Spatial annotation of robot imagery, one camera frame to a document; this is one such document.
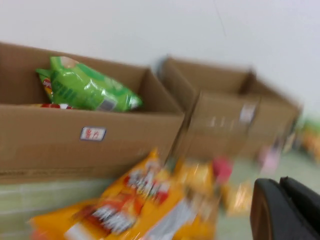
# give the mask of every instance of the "white wall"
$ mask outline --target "white wall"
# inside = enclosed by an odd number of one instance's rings
[[[0,41],[135,64],[255,66],[320,116],[318,0],[0,0]]]

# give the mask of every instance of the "package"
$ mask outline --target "package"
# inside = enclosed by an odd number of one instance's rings
[[[40,81],[44,87],[44,90],[52,103],[53,101],[53,94],[52,94],[52,87],[51,87],[51,80],[50,74],[51,72],[46,69],[37,69],[36,72],[39,74]]]
[[[299,134],[301,147],[320,163],[320,124],[306,120]]]
[[[55,104],[115,112],[129,111],[142,104],[141,99],[121,83],[70,57],[52,56],[50,66]]]
[[[213,194],[214,176],[211,163],[180,158],[175,166],[176,181],[208,196]]]
[[[186,196],[152,151],[100,199],[36,216],[30,223],[59,240],[212,239],[212,217],[198,214],[194,198]]]
[[[227,215],[249,214],[251,209],[253,189],[250,182],[239,186],[229,183],[221,186],[221,197]]]
[[[76,59],[116,79],[143,106],[125,114],[30,107],[51,103],[35,73],[50,68],[51,56]],[[184,114],[148,67],[3,42],[0,59],[1,184],[114,179],[154,146],[167,159]]]
[[[43,103],[43,104],[31,104],[30,106],[34,106],[38,108],[73,109],[73,107],[69,106],[68,104]]]
[[[249,68],[168,57],[160,77],[185,112],[174,157],[254,158],[300,115],[295,101]]]
[[[233,165],[227,157],[215,157],[212,161],[212,168],[215,180],[221,184],[229,180]]]

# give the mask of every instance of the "pink snack bag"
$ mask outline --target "pink snack bag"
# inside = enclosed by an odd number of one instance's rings
[[[261,165],[261,172],[273,174],[279,164],[281,151],[275,147],[265,146],[258,155],[258,162]]]
[[[218,183],[225,183],[229,180],[233,165],[227,157],[216,157],[212,161],[213,174]]]

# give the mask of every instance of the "white label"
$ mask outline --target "white label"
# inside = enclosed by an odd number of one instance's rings
[[[94,240],[90,233],[80,224],[77,223],[69,228],[64,234],[67,240]]]
[[[254,119],[256,111],[256,105],[252,104],[245,104],[242,107],[242,110],[240,112],[240,122],[243,123],[251,123],[251,121]]]
[[[144,238],[147,240],[171,240],[184,224],[187,222],[192,223],[196,215],[186,200],[183,199],[153,226]]]
[[[102,141],[105,134],[105,128],[85,126],[82,128],[80,139],[87,141]]]

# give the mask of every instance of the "label sticker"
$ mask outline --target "label sticker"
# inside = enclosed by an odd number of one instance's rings
[[[100,142],[104,139],[106,131],[103,127],[85,126],[82,128],[80,139]]]
[[[240,122],[243,123],[251,123],[251,121],[254,119],[256,111],[256,105],[252,104],[245,104],[242,107],[242,110],[240,112]]]

